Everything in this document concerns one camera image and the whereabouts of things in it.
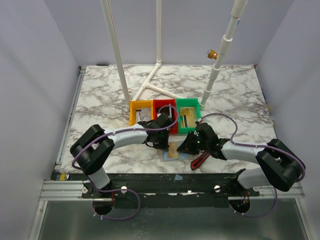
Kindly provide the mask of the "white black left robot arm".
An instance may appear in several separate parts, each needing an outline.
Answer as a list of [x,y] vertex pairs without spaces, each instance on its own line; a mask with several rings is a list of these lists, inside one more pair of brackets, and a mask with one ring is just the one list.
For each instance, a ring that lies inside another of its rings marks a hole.
[[161,113],[156,119],[114,130],[105,131],[92,125],[70,148],[72,167],[81,170],[90,180],[93,191],[101,198],[107,197],[112,182],[103,165],[113,150],[137,144],[152,144],[152,148],[169,148],[170,129],[175,125],[171,117]]

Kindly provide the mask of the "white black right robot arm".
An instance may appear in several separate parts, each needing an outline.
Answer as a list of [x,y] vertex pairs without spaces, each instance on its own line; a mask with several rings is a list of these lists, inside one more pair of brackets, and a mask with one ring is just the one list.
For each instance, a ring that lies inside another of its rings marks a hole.
[[195,170],[210,155],[220,160],[238,160],[257,164],[255,169],[240,169],[229,182],[230,191],[241,196],[253,187],[272,186],[287,192],[305,175],[306,167],[282,141],[272,139],[261,146],[233,143],[219,138],[207,123],[199,123],[177,148],[179,153],[197,155],[190,167]]

